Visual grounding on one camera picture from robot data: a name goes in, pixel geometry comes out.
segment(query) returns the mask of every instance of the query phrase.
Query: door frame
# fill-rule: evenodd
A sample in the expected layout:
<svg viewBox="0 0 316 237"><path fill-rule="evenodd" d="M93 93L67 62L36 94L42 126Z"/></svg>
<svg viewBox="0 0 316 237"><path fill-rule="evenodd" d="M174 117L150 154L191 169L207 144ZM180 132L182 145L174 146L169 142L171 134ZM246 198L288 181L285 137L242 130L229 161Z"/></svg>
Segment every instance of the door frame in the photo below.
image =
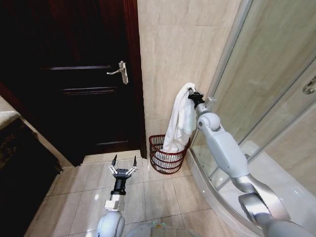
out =
<svg viewBox="0 0 316 237"><path fill-rule="evenodd" d="M139 127L139 144L142 158L147 158L145 112L143 98L143 81L141 70L140 41L138 30L137 0L122 0L128 43L128 59L131 64L132 82L136 101L137 122ZM56 138L48 136L45 124L36 118L28 108L19 100L9 88L0 81L0 95L19 112L36 130L38 130L52 145L56 146Z"/></svg>

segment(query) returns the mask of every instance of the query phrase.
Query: white towel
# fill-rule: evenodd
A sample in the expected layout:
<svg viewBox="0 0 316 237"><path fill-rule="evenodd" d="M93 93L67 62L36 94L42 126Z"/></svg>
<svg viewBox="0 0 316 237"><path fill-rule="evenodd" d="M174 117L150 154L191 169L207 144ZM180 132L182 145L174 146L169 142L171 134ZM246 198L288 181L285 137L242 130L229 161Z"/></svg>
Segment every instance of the white towel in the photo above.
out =
<svg viewBox="0 0 316 237"><path fill-rule="evenodd" d="M197 117L194 102L188 99L189 88L195 91L195 84L186 83L174 101L171 119L163 142L162 150L164 152L182 151L196 128Z"/></svg>

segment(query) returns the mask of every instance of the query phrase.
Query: door handle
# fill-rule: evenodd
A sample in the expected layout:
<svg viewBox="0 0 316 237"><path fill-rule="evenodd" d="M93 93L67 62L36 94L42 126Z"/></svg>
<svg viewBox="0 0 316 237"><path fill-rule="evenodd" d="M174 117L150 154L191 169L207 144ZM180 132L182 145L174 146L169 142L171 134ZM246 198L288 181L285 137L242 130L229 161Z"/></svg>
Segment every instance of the door handle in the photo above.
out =
<svg viewBox="0 0 316 237"><path fill-rule="evenodd" d="M123 61L120 61L119 64L119 69L117 69L115 72L107 72L108 75L114 75L116 73L121 73L123 83L126 85L128 84L128 76L127 76L127 71L126 71L126 65Z"/></svg>
<svg viewBox="0 0 316 237"><path fill-rule="evenodd" d="M315 92L316 89L316 76L311 79L304 87L303 87L303 93L304 94L312 94Z"/></svg>

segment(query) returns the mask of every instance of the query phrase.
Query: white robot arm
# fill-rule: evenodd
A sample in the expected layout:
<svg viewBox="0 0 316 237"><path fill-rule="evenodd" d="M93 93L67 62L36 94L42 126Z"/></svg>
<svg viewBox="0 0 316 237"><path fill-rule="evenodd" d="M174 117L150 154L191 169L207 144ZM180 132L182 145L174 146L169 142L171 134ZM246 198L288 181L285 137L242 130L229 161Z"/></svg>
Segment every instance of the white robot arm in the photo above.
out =
<svg viewBox="0 0 316 237"><path fill-rule="evenodd" d="M197 126L218 166L233 184L246 194L238 198L249 220L261 227L268 237L312 237L290 217L272 189L255 179L248 171L247 159L232 135L224 130L219 117L204 105L203 94L191 90L189 99L195 104Z"/></svg>

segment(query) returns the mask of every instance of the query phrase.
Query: door panel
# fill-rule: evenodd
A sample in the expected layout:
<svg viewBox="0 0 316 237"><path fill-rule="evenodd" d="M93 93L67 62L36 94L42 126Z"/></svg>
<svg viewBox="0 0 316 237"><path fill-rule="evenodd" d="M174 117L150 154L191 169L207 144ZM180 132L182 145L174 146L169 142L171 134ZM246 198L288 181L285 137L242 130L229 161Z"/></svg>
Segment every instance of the door panel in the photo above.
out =
<svg viewBox="0 0 316 237"><path fill-rule="evenodd" d="M2 3L10 77L1 81L74 165L86 154L137 150L145 143L144 110L136 104L143 99L136 93L142 83L132 2ZM120 73L107 75L120 61L126 62L127 85Z"/></svg>

